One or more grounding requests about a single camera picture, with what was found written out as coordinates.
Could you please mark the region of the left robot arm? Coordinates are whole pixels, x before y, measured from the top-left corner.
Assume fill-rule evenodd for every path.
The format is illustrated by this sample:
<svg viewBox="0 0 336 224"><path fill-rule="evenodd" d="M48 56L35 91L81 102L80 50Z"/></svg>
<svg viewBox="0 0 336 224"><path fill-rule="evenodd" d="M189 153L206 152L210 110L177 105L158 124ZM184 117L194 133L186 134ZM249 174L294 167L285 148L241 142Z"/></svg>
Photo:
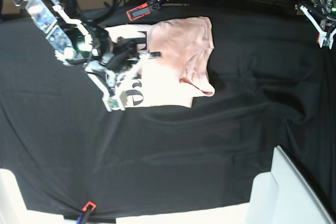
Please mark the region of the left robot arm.
<svg viewBox="0 0 336 224"><path fill-rule="evenodd" d="M332 48L335 36L335 0L306 0L296 5L318 32L319 46Z"/></svg>

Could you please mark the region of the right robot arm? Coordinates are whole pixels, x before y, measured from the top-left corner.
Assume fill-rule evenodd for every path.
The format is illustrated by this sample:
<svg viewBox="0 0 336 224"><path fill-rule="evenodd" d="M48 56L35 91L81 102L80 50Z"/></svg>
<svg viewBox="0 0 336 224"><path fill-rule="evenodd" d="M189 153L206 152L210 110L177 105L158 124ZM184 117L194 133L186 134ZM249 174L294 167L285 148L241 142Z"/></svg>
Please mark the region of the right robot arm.
<svg viewBox="0 0 336 224"><path fill-rule="evenodd" d="M102 92L107 110L124 109L125 88L142 66L159 52L139 52L137 41L118 37L113 41L101 23L117 9L112 0L106 14L88 19L77 0L14 0L45 34L55 57L66 66L81 65Z"/></svg>

